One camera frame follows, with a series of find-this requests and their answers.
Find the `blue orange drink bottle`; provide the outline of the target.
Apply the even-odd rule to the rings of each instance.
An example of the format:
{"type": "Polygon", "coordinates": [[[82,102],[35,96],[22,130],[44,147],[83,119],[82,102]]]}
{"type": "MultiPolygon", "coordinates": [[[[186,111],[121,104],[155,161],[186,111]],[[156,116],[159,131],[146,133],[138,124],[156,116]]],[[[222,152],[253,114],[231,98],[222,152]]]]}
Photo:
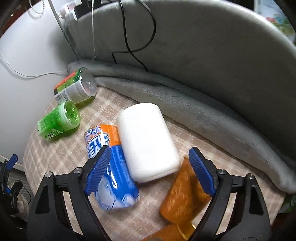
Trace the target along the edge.
{"type": "Polygon", "coordinates": [[[107,145],[111,160],[95,191],[99,206],[106,211],[129,208],[139,200],[139,190],[132,180],[123,154],[117,127],[100,124],[84,133],[88,157],[93,158],[107,145]]]}

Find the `white power adapter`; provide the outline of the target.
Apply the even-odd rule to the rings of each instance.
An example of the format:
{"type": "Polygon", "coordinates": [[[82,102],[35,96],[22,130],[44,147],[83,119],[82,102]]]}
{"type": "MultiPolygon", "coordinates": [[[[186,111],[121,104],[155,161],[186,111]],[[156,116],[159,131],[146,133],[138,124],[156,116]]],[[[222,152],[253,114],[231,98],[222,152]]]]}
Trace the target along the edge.
{"type": "Polygon", "coordinates": [[[64,4],[58,12],[58,17],[64,20],[78,20],[74,9],[81,4],[81,0],[75,0],[64,4]]]}

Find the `clear green labelled bottle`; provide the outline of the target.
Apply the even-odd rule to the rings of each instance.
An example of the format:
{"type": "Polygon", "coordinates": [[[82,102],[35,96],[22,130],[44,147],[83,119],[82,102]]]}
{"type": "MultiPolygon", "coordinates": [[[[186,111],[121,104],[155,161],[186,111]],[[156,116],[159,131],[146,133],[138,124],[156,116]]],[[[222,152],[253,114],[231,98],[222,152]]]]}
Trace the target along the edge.
{"type": "Polygon", "coordinates": [[[54,97],[58,104],[67,100],[78,104],[92,98],[96,93],[97,84],[94,76],[85,67],[72,72],[54,88],[54,97]]]}

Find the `white paper cup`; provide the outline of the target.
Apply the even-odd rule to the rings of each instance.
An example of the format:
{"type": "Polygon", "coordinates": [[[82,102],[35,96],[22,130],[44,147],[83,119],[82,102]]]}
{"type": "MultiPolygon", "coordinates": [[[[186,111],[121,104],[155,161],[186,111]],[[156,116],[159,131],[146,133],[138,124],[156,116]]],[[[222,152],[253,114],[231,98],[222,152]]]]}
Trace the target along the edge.
{"type": "Polygon", "coordinates": [[[153,181],[178,171],[181,158],[159,107],[138,103],[116,119],[121,146],[131,178],[153,181]]]}

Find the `plaid beige seat cover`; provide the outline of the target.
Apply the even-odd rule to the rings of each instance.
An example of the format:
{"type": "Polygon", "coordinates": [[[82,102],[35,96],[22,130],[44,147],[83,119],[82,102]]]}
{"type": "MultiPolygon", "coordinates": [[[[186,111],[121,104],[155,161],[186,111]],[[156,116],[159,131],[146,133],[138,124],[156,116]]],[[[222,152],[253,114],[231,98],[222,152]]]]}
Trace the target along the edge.
{"type": "MultiPolygon", "coordinates": [[[[84,142],[85,131],[100,123],[115,124],[118,114],[134,104],[134,100],[100,87],[95,99],[81,107],[81,123],[73,133],[61,134],[46,141],[39,136],[37,130],[33,130],[23,158],[25,174],[31,190],[37,191],[44,174],[48,171],[59,175],[83,166],[88,159],[84,142]]],[[[274,221],[285,194],[277,189],[264,173],[235,159],[179,123],[167,118],[166,124],[181,157],[186,156],[191,147],[198,147],[207,159],[230,174],[237,176],[254,174],[266,202],[269,218],[274,221]]],[[[167,225],[159,213],[159,207],[174,178],[175,175],[169,175],[141,184],[140,199],[131,208],[106,212],[99,207],[94,196],[89,200],[112,240],[141,240],[167,225]]]]}

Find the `grey fleece blanket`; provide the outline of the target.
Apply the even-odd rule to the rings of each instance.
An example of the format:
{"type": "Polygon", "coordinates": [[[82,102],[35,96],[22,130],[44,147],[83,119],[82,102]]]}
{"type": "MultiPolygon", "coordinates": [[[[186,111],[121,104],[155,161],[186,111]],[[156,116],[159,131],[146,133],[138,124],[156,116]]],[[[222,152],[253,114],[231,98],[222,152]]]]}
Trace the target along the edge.
{"type": "Polygon", "coordinates": [[[295,193],[295,45],[228,1],[123,1],[66,22],[97,84],[163,114],[295,193]]]}

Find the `green tea bottle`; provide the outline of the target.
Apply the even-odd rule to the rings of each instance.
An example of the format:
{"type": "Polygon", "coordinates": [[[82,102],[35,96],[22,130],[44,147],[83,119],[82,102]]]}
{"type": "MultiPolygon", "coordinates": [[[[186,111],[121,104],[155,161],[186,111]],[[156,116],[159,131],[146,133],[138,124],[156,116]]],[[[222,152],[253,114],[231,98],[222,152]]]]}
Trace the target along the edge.
{"type": "Polygon", "coordinates": [[[64,101],[37,123],[38,134],[45,140],[69,132],[80,125],[78,108],[71,101],[64,101]]]}

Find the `orange paper cup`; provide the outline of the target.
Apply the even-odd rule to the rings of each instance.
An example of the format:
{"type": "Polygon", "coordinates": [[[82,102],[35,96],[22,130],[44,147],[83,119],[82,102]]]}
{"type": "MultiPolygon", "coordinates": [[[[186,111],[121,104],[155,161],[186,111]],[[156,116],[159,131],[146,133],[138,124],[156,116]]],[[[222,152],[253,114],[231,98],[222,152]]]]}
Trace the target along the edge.
{"type": "Polygon", "coordinates": [[[143,240],[189,240],[196,227],[192,223],[183,223],[181,225],[169,224],[161,230],[149,235],[143,240]]]}
{"type": "Polygon", "coordinates": [[[169,222],[192,221],[210,202],[187,157],[184,158],[171,188],[160,205],[160,214],[169,222]]]}

